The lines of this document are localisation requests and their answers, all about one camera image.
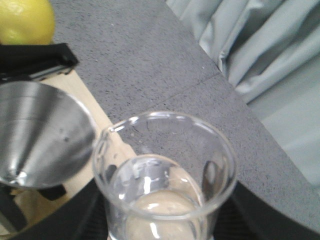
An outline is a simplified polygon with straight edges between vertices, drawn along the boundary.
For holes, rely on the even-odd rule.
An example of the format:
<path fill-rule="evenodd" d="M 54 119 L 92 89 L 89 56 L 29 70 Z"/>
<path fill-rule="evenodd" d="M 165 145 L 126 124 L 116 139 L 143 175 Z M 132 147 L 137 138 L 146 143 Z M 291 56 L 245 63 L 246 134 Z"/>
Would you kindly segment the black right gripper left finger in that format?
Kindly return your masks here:
<path fill-rule="evenodd" d="M 104 197 L 92 179 L 50 216 L 12 237 L 12 240 L 106 240 Z"/>

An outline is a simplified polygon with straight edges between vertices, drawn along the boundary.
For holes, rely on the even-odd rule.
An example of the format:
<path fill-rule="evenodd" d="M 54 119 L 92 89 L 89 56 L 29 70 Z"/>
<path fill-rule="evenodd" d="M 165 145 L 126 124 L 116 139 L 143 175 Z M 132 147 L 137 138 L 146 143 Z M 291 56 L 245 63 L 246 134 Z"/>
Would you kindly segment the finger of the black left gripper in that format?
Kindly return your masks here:
<path fill-rule="evenodd" d="M 40 222 L 67 200 L 63 185 L 47 189 L 17 189 L 0 185 L 0 230 L 19 232 Z"/>
<path fill-rule="evenodd" d="M 79 63 L 66 43 L 0 46 L 1 75 L 36 75 L 72 70 Z"/>

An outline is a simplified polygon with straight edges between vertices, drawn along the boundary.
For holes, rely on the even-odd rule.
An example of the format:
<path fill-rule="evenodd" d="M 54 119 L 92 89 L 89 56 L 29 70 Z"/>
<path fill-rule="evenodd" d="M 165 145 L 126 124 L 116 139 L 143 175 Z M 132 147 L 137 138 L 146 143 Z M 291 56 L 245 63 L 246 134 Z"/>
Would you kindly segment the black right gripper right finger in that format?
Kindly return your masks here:
<path fill-rule="evenodd" d="M 277 211 L 238 182 L 220 208 L 215 240 L 318 240 L 320 234 Z"/>

